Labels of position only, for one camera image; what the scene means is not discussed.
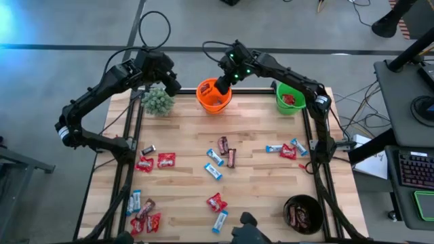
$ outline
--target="wooden table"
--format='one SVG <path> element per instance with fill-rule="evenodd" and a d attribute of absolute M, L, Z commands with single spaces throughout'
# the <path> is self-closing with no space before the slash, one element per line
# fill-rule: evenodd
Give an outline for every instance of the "wooden table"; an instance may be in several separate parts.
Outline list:
<path fill-rule="evenodd" d="M 127 106 L 129 96 L 129 92 L 125 92 L 112 97 L 106 124 L 111 123 Z M 125 117 L 122 117 L 104 135 L 121 135 L 124 123 Z M 313 121 L 311 127 L 316 136 Z M 335 139 L 342 138 L 331 113 L 330 129 Z M 208 162 L 216 166 L 206 151 L 209 148 L 218 151 L 217 140 L 220 136 L 228 138 L 229 148 L 237 149 L 237 160 L 235 169 L 218 167 L 223 177 L 221 181 L 216 181 L 203 166 Z M 241 226 L 239 217 L 243 211 L 248 211 L 258 220 L 258 228 L 272 241 L 323 241 L 322 230 L 314 235 L 301 235 L 286 225 L 282 218 L 283 204 L 291 196 L 306 194 L 317 198 L 313 177 L 298 166 L 306 164 L 309 156 L 298 155 L 293 161 L 265 152 L 266 145 L 288 144 L 292 138 L 297 138 L 308 147 L 302 113 L 294 116 L 279 114 L 275 96 L 272 95 L 234 95 L 221 115 L 207 114 L 194 95 L 178 95 L 169 117 L 144 115 L 138 149 L 154 144 L 157 152 L 150 157 L 155 162 L 158 153 L 176 153 L 176 166 L 166 169 L 155 166 L 149 174 L 134 172 L 132 189 L 142 191 L 142 203 L 152 198 L 157 205 L 151 213 L 161 212 L 162 216 L 157 233 L 147 234 L 144 231 L 135 236 L 136 240 L 230 241 L 232 227 Z M 347 157 L 342 152 L 336 153 L 336 156 Z M 96 159 L 96 165 L 110 158 L 110 153 L 101 154 Z M 367 236 L 351 166 L 333 160 L 330 167 L 339 207 L 356 229 Z M 94 172 L 79 237 L 84 237 L 93 229 L 109 206 L 115 169 L 116 163 L 111 163 Z M 211 231 L 218 214 L 205 203 L 217 192 L 229 204 L 229 216 L 219 235 Z M 113 233 L 117 232 L 120 214 L 124 213 L 118 212 L 115 216 Z M 336 236 L 330 209 L 328 215 L 332 236 Z M 132 229 L 130 220 L 127 218 L 126 230 Z"/>

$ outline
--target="keyboard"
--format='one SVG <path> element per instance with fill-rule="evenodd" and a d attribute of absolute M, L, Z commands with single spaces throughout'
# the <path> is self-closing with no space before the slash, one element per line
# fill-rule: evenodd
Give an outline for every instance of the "keyboard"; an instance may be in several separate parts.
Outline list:
<path fill-rule="evenodd" d="M 434 190 L 434 157 L 424 152 L 399 151 L 401 185 Z"/>

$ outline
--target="white paper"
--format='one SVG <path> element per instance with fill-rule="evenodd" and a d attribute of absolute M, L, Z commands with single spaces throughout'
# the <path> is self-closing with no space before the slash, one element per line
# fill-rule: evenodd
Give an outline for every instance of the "white paper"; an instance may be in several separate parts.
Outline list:
<path fill-rule="evenodd" d="M 356 148 L 362 146 L 371 139 L 360 135 L 354 135 L 353 141 Z M 387 158 L 384 151 L 379 152 L 355 165 L 354 170 L 387 180 Z"/>

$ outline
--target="white candy wrapper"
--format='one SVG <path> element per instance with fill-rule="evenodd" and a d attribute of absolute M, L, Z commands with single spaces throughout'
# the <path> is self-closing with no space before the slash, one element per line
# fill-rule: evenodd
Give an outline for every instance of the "white candy wrapper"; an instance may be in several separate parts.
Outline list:
<path fill-rule="evenodd" d="M 220 234 L 220 230 L 223 227 L 223 223 L 226 220 L 226 217 L 228 216 L 228 212 L 223 210 L 218 215 L 218 218 L 216 220 L 216 223 L 214 224 L 214 227 L 212 228 L 212 232 Z"/>
<path fill-rule="evenodd" d="M 212 150 L 212 148 L 210 148 L 207 152 L 206 155 L 210 156 L 210 158 L 217 163 L 217 165 L 220 167 L 223 165 L 224 161 L 223 159 L 221 159 L 216 152 L 214 152 L 214 150 Z"/>
<path fill-rule="evenodd" d="M 212 167 L 211 163 L 207 163 L 205 165 L 205 169 L 212 174 L 212 176 L 215 177 L 216 180 L 220 180 L 221 177 L 223 176 L 219 171 L 217 171 L 217 169 L 215 169 L 214 167 Z"/>
<path fill-rule="evenodd" d="M 133 212 L 136 213 L 140 211 L 140 193 L 141 190 L 134 190 L 133 192 L 133 200 L 134 200 L 134 206 L 133 206 Z"/>
<path fill-rule="evenodd" d="M 307 155 L 307 150 L 304 149 L 304 146 L 298 142 L 297 138 L 292 139 L 291 144 L 293 144 L 298 149 L 298 152 L 301 156 Z"/>
<path fill-rule="evenodd" d="M 265 146 L 265 150 L 267 153 L 278 153 L 282 150 L 283 145 L 277 145 L 277 146 Z"/>
<path fill-rule="evenodd" d="M 127 216 L 130 216 L 134 211 L 134 198 L 131 195 L 130 199 L 128 200 L 128 206 L 127 206 Z"/>

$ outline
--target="gray floor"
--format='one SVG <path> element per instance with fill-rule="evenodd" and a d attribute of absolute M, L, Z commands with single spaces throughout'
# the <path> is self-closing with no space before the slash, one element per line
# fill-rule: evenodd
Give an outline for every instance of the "gray floor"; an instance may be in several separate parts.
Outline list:
<path fill-rule="evenodd" d="M 9 0 L 0 3 L 0 43 L 52 45 L 127 45 L 139 0 Z M 172 23 L 167 45 L 199 47 L 203 41 L 240 39 L 250 47 L 307 49 L 403 50 L 412 41 L 400 33 L 392 39 L 373 35 L 361 25 L 346 0 L 327 0 L 316 14 L 317 0 L 241 0 L 229 7 L 217 0 L 148 0 L 145 11 L 160 10 Z M 387 0 L 360 7 L 364 21 L 372 23 L 390 10 Z M 167 27 L 149 16 L 145 39 L 150 45 L 163 39 Z M 15 214 L 11 240 L 31 243 L 70 241 L 73 237 L 95 154 L 88 148 L 62 145 L 54 124 L 61 108 L 86 87 L 97 84 L 112 52 L 0 49 L 0 135 L 10 149 L 57 165 L 52 175 L 36 172 Z M 167 53 L 183 87 L 195 87 L 221 71 L 202 53 Z M 373 63 L 386 56 L 275 54 L 283 65 L 347 95 L 375 81 Z M 121 61 L 121 56 L 113 64 Z M 268 87 L 271 80 L 251 78 L 240 87 Z M 352 96 L 361 101 L 363 93 Z M 381 95 L 371 105 L 387 114 Z M 344 100 L 338 112 L 350 117 L 358 103 Z M 83 121 L 91 131 L 104 124 L 108 103 Z M 368 108 L 364 114 L 371 113 Z M 370 121 L 373 124 L 384 121 Z M 373 129 L 379 134 L 385 128 Z M 374 202 L 379 197 L 381 204 Z M 429 241 L 429 232 L 407 229 L 384 218 L 391 210 L 388 194 L 363 191 L 360 199 L 370 236 L 383 241 Z"/>

